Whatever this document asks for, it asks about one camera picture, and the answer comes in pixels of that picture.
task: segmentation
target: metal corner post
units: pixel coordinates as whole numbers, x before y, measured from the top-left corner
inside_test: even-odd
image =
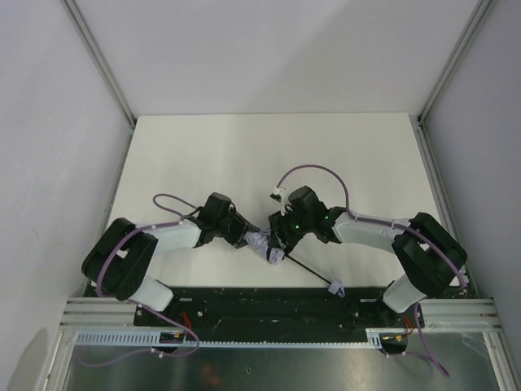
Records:
[[[107,61],[103,57],[101,50],[96,43],[94,36],[90,32],[89,26],[87,25],[85,18],[81,14],[80,8],[78,7],[75,0],[60,0],[63,4],[63,8],[67,12],[69,18],[74,24],[78,35],[81,40],[85,44],[90,57],[96,64],[101,77],[107,84],[108,89],[111,91],[112,96],[116,100],[116,103],[120,107],[121,112],[123,113],[125,119],[129,122],[129,126],[133,129],[136,125],[136,117],[130,110],[130,106],[127,103],[125,96],[121,92],[120,87],[118,86],[114,75],[112,74],[110,68],[108,67]]]
[[[427,101],[423,104],[422,110],[418,115],[418,120],[420,121],[421,125],[423,125],[431,113],[432,108],[440,98],[444,88],[447,86],[451,77],[456,72],[458,65],[462,62],[463,57],[467,53],[471,43],[474,41],[474,38],[479,32],[479,29],[481,29],[483,26],[484,21],[487,19],[496,1],[497,0],[478,1],[478,4],[476,5],[470,19],[462,31],[462,34],[456,42],[456,46],[453,48],[449,59],[441,71],[441,74],[438,76],[438,80],[436,80],[436,83],[432,88]]]

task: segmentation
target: black cord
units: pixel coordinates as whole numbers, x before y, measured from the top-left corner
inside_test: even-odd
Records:
[[[327,283],[328,285],[331,285],[332,282],[325,278],[325,277],[322,277],[319,273],[317,273],[315,270],[307,267],[304,263],[300,262],[300,261],[297,261],[294,257],[290,257],[289,255],[286,255],[286,258],[288,259],[291,259],[294,263],[296,263],[298,266],[300,267],[303,267],[304,269],[306,269],[309,273],[311,273],[312,275],[316,275],[319,279],[321,279],[322,281],[324,281],[325,283]]]

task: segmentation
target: wall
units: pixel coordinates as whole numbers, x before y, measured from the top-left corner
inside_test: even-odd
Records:
[[[477,0],[78,0],[137,115],[418,114]]]
[[[501,0],[428,118],[480,291],[521,367],[521,2]]]
[[[28,391],[128,130],[59,1],[2,2],[0,36],[0,389]]]

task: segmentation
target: purple cable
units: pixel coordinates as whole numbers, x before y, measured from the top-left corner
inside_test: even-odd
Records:
[[[454,264],[450,261],[450,259],[441,251],[432,241],[430,241],[428,238],[425,237],[425,235],[422,235],[420,232],[414,230],[413,228],[410,228],[408,226],[404,226],[403,224],[399,223],[392,223],[387,222],[385,220],[380,220],[379,218],[372,218],[372,217],[362,217],[362,216],[356,216],[351,209],[349,208],[349,191],[348,187],[346,186],[344,180],[332,169],[328,169],[327,167],[324,167],[323,165],[297,165],[296,167],[293,167],[288,172],[286,172],[280,181],[278,181],[277,187],[280,187],[282,183],[286,180],[287,177],[290,176],[291,173],[295,172],[298,169],[322,169],[329,174],[333,175],[339,182],[340,185],[342,185],[342,188],[344,189],[345,194],[345,209],[348,216],[359,222],[368,222],[371,224],[379,224],[382,226],[395,226],[396,228],[400,228],[404,231],[409,232],[412,235],[415,235],[418,237],[423,243],[427,244],[432,250],[441,258],[444,260],[444,262],[447,264],[447,266],[450,268],[450,270],[454,273],[454,275],[458,278],[459,281],[459,288],[464,289],[466,287],[466,281],[463,278],[463,275],[459,272],[459,270],[454,266]]]
[[[154,224],[154,225],[149,225],[149,226],[140,226],[139,228],[136,228],[135,230],[133,230],[130,233],[128,233],[117,244],[117,246],[114,247],[114,249],[108,255],[107,260],[105,261],[105,263],[103,263],[103,267],[99,271],[98,279],[96,280],[96,293],[98,294],[99,297],[108,297],[107,295],[103,294],[103,292],[101,290],[103,278],[105,277],[105,274],[107,273],[108,267],[111,265],[111,263],[114,260],[114,257],[116,256],[117,252],[121,250],[121,248],[125,245],[125,243],[127,243],[133,236],[135,236],[139,232],[150,230],[151,228],[167,228],[167,227],[171,227],[171,226],[178,226],[180,224],[180,222],[182,222],[184,220],[184,216],[181,213],[179,213],[177,210],[166,208],[166,207],[164,207],[163,205],[161,205],[161,204],[159,204],[157,202],[157,198],[162,197],[162,196],[167,196],[167,197],[172,198],[174,200],[181,201],[183,204],[186,204],[186,205],[191,206],[192,208],[196,209],[196,207],[193,204],[190,204],[189,202],[186,202],[186,201],[182,200],[181,198],[176,197],[175,195],[170,195],[170,194],[165,194],[165,193],[160,193],[160,194],[154,195],[154,197],[152,198],[152,202],[154,203],[155,206],[157,206],[160,209],[163,209],[163,210],[166,210],[168,212],[171,212],[171,213],[174,213],[174,214],[178,215],[181,220],[179,220],[178,222],[162,222],[162,223],[159,223],[159,224]],[[173,326],[181,328],[186,333],[188,333],[191,336],[193,336],[194,339],[195,339],[195,347],[190,349],[190,350],[188,350],[187,352],[179,353],[179,354],[160,352],[160,354],[163,354],[164,356],[168,356],[168,357],[185,357],[185,356],[188,356],[188,355],[194,353],[199,348],[199,346],[200,346],[199,337],[197,336],[197,334],[195,334],[193,331],[191,331],[188,327],[183,326],[182,324],[180,324],[180,323],[178,323],[178,322],[176,322],[176,321],[174,321],[174,320],[172,320],[170,318],[167,318],[166,316],[164,316],[160,312],[158,312],[156,310],[153,310],[152,308],[148,307],[147,305],[143,305],[142,307],[145,310],[150,311],[151,313],[153,313],[158,318],[163,319],[165,322],[170,323]],[[134,354],[148,352],[148,351],[150,351],[150,350],[149,349],[138,349],[138,350],[129,352],[127,354],[124,354],[124,355],[120,356],[119,358],[115,358],[115,359],[113,359],[113,360],[111,360],[109,362],[101,362],[99,364],[89,364],[87,362],[83,362],[83,360],[81,360],[81,358],[79,358],[79,357],[78,357],[78,360],[79,360],[79,362],[81,364],[85,365],[86,367],[99,368],[99,367],[105,367],[105,366],[111,365],[113,363],[119,362],[120,360],[123,360],[123,359],[125,359],[125,358],[127,358],[129,356],[134,355]]]
[[[324,167],[323,165],[297,165],[296,167],[293,167],[292,169],[287,171],[282,176],[280,181],[278,181],[277,187],[280,187],[282,185],[282,183],[286,180],[286,178],[289,177],[292,173],[294,173],[298,169],[321,169],[321,170],[326,171],[329,174],[333,175],[340,182],[340,185],[342,185],[342,188],[344,189],[345,209],[346,209],[346,213],[348,214],[348,216],[351,219],[353,219],[355,221],[359,221],[359,222],[368,222],[368,223],[371,223],[371,224],[379,224],[379,225],[383,225],[383,226],[395,226],[396,228],[400,228],[400,229],[402,229],[404,231],[409,232],[412,235],[415,235],[423,243],[427,244],[430,248],[432,248],[432,250],[434,250],[434,252],[436,254],[438,254],[441,257],[441,259],[443,259],[445,261],[445,263],[450,268],[450,270],[458,278],[458,281],[459,281],[459,284],[460,284],[459,288],[463,289],[463,288],[466,287],[466,281],[463,278],[463,275],[456,268],[456,266],[454,266],[454,264],[450,261],[450,259],[434,243],[432,243],[428,238],[426,238],[425,235],[422,235],[420,232],[418,232],[418,231],[416,231],[416,230],[414,230],[414,229],[412,229],[412,228],[410,228],[408,226],[404,226],[403,224],[394,223],[394,225],[393,225],[392,222],[386,222],[385,220],[380,220],[378,218],[356,216],[351,211],[351,209],[349,208],[348,187],[346,186],[344,180],[335,171],[333,171],[332,169],[328,169],[327,167]],[[419,321],[419,317],[418,317],[418,307],[419,307],[419,304],[420,303],[418,302],[414,306],[414,319],[416,321],[416,327],[418,329],[418,334],[420,335],[420,339],[422,340],[423,346],[425,347],[425,350],[427,351],[427,354],[417,353],[417,352],[410,352],[410,353],[405,353],[405,356],[413,356],[413,357],[425,358],[425,359],[431,361],[434,364],[436,369],[438,371],[440,371],[441,375],[443,375],[444,377],[449,377],[450,376],[449,372],[436,360],[436,357],[434,356],[434,354],[432,353],[431,349],[429,348],[429,346],[427,344],[427,340],[425,339],[425,336],[423,335],[423,331],[422,331],[422,328],[421,328],[421,325],[420,325],[420,321]]]

